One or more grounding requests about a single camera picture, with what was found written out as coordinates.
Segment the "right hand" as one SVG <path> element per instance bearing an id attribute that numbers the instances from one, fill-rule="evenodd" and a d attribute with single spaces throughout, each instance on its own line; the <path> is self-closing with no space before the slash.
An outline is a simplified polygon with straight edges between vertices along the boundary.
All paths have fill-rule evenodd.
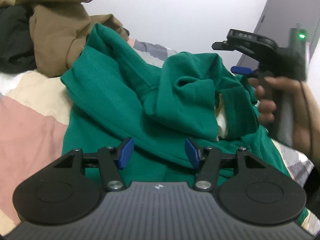
<path id="1" fill-rule="evenodd" d="M 319 162 L 319 106 L 310 88 L 304 82 L 287 77 L 265 77 L 274 89 L 293 96 L 294 130 L 293 148 L 304 153 L 313 163 Z M 267 100 L 265 90 L 258 79 L 250 78 L 249 84 L 255 88 L 255 96 L 260 101 L 259 122 L 263 125 L 274 121 L 277 104 Z"/>

